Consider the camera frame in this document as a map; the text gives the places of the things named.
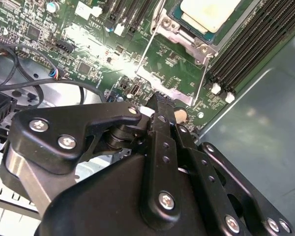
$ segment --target motherboard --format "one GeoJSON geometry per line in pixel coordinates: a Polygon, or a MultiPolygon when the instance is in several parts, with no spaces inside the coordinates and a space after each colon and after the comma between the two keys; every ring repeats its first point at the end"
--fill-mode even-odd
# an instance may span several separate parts
{"type": "Polygon", "coordinates": [[[295,0],[0,0],[1,43],[41,51],[107,102],[142,106],[160,91],[190,130],[232,104],[293,35],[295,0]]]}

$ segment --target black mounting arm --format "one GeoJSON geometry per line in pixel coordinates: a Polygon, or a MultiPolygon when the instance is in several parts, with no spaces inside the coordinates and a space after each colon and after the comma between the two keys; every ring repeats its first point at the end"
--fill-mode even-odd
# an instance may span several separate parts
{"type": "Polygon", "coordinates": [[[216,147],[195,146],[170,99],[147,107],[151,118],[125,102],[15,116],[0,176],[35,203],[39,235],[295,236],[216,147]],[[79,162],[122,148],[132,155],[75,183],[79,162]]]}

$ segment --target silver screw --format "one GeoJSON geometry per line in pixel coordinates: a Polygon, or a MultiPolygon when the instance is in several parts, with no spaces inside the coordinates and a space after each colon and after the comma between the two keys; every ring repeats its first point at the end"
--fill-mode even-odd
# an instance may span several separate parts
{"type": "Polygon", "coordinates": [[[286,224],[283,220],[279,220],[280,225],[283,227],[283,229],[285,229],[288,233],[291,232],[290,227],[288,226],[288,224],[286,224]]]}
{"type": "Polygon", "coordinates": [[[239,233],[239,224],[237,223],[237,221],[230,215],[227,215],[225,217],[225,222],[228,226],[228,228],[230,228],[231,231],[233,231],[235,234],[239,233]]]}
{"type": "Polygon", "coordinates": [[[163,20],[162,20],[162,26],[164,28],[168,28],[169,26],[171,26],[172,24],[172,20],[168,17],[165,17],[163,20]]]}
{"type": "Polygon", "coordinates": [[[31,130],[36,132],[45,132],[48,129],[48,124],[40,119],[34,119],[29,123],[31,130]]]}
{"type": "Polygon", "coordinates": [[[116,99],[116,101],[117,101],[117,102],[123,102],[123,97],[118,97],[118,98],[116,99]]]}
{"type": "Polygon", "coordinates": [[[60,138],[58,138],[58,144],[63,149],[73,149],[75,148],[77,143],[71,136],[63,135],[60,138]]]}
{"type": "Polygon", "coordinates": [[[135,114],[135,115],[138,113],[137,110],[132,108],[132,107],[129,107],[128,110],[129,110],[130,113],[135,114]]]}
{"type": "Polygon", "coordinates": [[[202,119],[203,117],[205,117],[205,114],[203,112],[198,113],[198,118],[202,119]]]}
{"type": "Polygon", "coordinates": [[[175,202],[173,198],[167,193],[160,193],[158,196],[159,203],[162,205],[163,208],[166,210],[172,210],[175,206],[175,202]]]}
{"type": "Polygon", "coordinates": [[[214,152],[214,148],[211,145],[207,144],[206,147],[210,152],[214,152]]]}
{"type": "Polygon", "coordinates": [[[280,232],[280,229],[274,220],[272,220],[271,218],[268,218],[267,223],[270,225],[271,229],[273,229],[277,233],[280,232]]]}
{"type": "Polygon", "coordinates": [[[180,129],[182,132],[184,132],[184,133],[187,133],[187,130],[186,130],[186,128],[185,128],[185,127],[183,127],[183,126],[180,126],[180,127],[179,127],[179,129],[180,129]]]}
{"type": "Polygon", "coordinates": [[[206,53],[207,52],[207,47],[206,46],[202,47],[201,52],[206,53]]]}

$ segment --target black cable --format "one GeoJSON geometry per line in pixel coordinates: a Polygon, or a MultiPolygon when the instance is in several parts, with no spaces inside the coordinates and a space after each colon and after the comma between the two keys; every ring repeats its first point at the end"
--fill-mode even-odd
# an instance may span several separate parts
{"type": "Polygon", "coordinates": [[[84,104],[84,100],[85,100],[85,95],[84,95],[84,88],[82,88],[81,86],[79,86],[79,90],[80,90],[80,105],[84,104]]]}
{"type": "Polygon", "coordinates": [[[71,85],[83,87],[83,88],[95,93],[96,95],[98,95],[102,102],[106,102],[106,98],[105,98],[104,94],[99,89],[95,88],[92,85],[88,85],[88,84],[78,82],[78,81],[73,81],[73,80],[59,80],[59,81],[56,81],[54,79],[35,80],[33,82],[25,82],[25,83],[20,83],[20,84],[15,84],[15,85],[3,85],[3,86],[0,86],[0,91],[21,89],[24,87],[31,87],[31,86],[35,86],[35,85],[44,85],[44,84],[52,84],[52,83],[64,83],[64,84],[71,84],[71,85]]]}
{"type": "MultiPolygon", "coordinates": [[[[33,79],[22,67],[22,65],[20,64],[19,60],[18,60],[18,66],[17,66],[18,71],[20,72],[20,74],[28,81],[28,82],[33,82],[35,81],[35,79],[33,79]]],[[[42,88],[39,85],[35,85],[33,86],[33,88],[35,89],[37,96],[38,96],[38,103],[33,105],[33,106],[22,106],[22,105],[17,105],[17,109],[18,110],[26,110],[26,109],[33,109],[33,108],[37,108],[39,107],[40,104],[42,104],[42,102],[44,101],[44,92],[42,90],[42,88]]]]}
{"type": "Polygon", "coordinates": [[[32,52],[35,52],[37,53],[38,55],[40,55],[42,58],[44,58],[44,60],[46,62],[48,62],[50,64],[50,66],[55,70],[55,71],[58,71],[57,67],[48,59],[48,57],[46,57],[41,51],[31,47],[31,46],[28,46],[28,45],[25,45],[25,44],[18,44],[18,43],[11,43],[11,44],[7,44],[8,47],[18,47],[18,48],[27,48],[29,50],[31,50],[32,52]]]}
{"type": "Polygon", "coordinates": [[[6,50],[12,56],[12,59],[13,59],[13,67],[12,67],[9,75],[4,80],[4,82],[0,84],[0,86],[1,86],[1,85],[5,85],[7,82],[9,82],[11,80],[11,78],[13,77],[13,75],[14,75],[14,73],[16,71],[16,68],[17,68],[18,58],[17,58],[16,54],[13,52],[12,49],[10,49],[10,48],[2,45],[2,44],[0,44],[0,49],[6,50]]]}

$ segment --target gray metal panel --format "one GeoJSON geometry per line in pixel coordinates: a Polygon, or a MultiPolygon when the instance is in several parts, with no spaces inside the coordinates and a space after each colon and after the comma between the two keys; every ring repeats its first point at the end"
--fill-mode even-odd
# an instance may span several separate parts
{"type": "Polygon", "coordinates": [[[295,227],[295,38],[252,83],[201,142],[220,149],[295,227]]]}

